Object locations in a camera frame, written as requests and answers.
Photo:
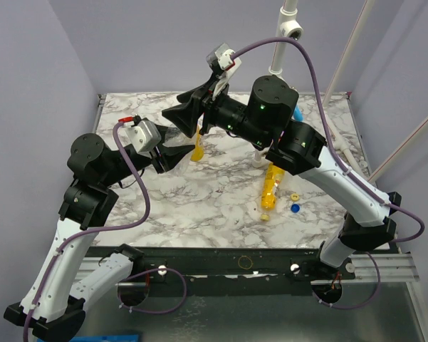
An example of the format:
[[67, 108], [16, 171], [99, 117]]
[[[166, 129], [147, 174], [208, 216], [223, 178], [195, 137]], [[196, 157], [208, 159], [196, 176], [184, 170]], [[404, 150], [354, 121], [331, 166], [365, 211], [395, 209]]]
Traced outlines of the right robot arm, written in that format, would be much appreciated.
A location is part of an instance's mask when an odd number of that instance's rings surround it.
[[178, 105], [165, 109], [164, 118], [187, 137], [218, 127], [267, 149], [266, 159], [291, 175], [321, 188], [345, 208], [341, 228], [320, 248], [315, 274], [329, 279], [353, 252], [369, 252], [393, 240], [393, 196], [359, 176], [330, 151], [327, 140], [307, 123], [292, 118], [299, 94], [276, 76], [261, 76], [252, 85], [246, 105], [227, 89], [215, 93], [218, 80], [178, 95]]

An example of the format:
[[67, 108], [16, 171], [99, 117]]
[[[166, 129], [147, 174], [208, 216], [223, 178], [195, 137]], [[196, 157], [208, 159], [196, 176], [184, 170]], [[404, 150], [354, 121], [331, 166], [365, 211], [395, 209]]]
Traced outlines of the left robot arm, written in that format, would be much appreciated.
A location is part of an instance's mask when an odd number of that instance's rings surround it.
[[140, 170], [153, 166], [159, 173], [172, 170], [193, 145], [167, 146], [167, 127], [149, 120], [125, 118], [117, 123], [130, 139], [115, 150], [94, 133], [79, 136], [71, 145], [68, 167], [73, 182], [59, 209], [56, 233], [47, 257], [27, 295], [8, 306], [4, 318], [23, 328], [23, 339], [69, 341], [80, 330], [89, 308], [121, 281], [137, 281], [155, 274], [165, 278], [165, 264], [152, 266], [138, 249], [122, 245], [83, 280], [76, 275], [100, 232], [118, 195], [112, 186], [134, 176], [142, 184]]

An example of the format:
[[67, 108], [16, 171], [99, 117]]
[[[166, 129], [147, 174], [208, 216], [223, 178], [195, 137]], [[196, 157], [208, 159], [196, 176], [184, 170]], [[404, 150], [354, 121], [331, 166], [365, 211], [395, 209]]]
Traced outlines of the blue bottle cap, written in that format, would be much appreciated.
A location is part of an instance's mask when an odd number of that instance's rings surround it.
[[291, 205], [291, 211], [292, 213], [297, 213], [301, 210], [301, 207], [298, 204], [292, 204]]

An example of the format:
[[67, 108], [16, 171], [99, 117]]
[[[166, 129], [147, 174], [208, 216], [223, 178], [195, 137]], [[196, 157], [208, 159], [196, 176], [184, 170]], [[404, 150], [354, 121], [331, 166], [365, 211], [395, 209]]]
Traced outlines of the small clear bottle white cap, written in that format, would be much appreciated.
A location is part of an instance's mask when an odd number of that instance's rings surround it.
[[[167, 147], [193, 144], [193, 140], [184, 135], [182, 131], [176, 127], [174, 127], [174, 137], [172, 139], [164, 139], [163, 142], [163, 145]], [[182, 176], [189, 166], [191, 154], [192, 152], [186, 155], [173, 170], [169, 171], [169, 173], [175, 176]]]

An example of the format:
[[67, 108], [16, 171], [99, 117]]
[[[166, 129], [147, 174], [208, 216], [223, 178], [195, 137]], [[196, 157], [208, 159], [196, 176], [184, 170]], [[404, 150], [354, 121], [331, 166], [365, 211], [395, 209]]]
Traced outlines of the yellow bottle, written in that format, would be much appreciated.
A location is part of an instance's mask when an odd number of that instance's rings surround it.
[[278, 189], [284, 175], [284, 170], [273, 163], [269, 164], [261, 193], [261, 221], [267, 222], [270, 220], [270, 212], [275, 209]]
[[204, 146], [202, 141], [203, 136], [200, 134], [200, 130], [201, 130], [201, 125], [198, 124], [196, 137], [194, 141], [195, 142], [194, 149], [192, 151], [191, 158], [190, 158], [192, 162], [199, 162], [204, 157]]

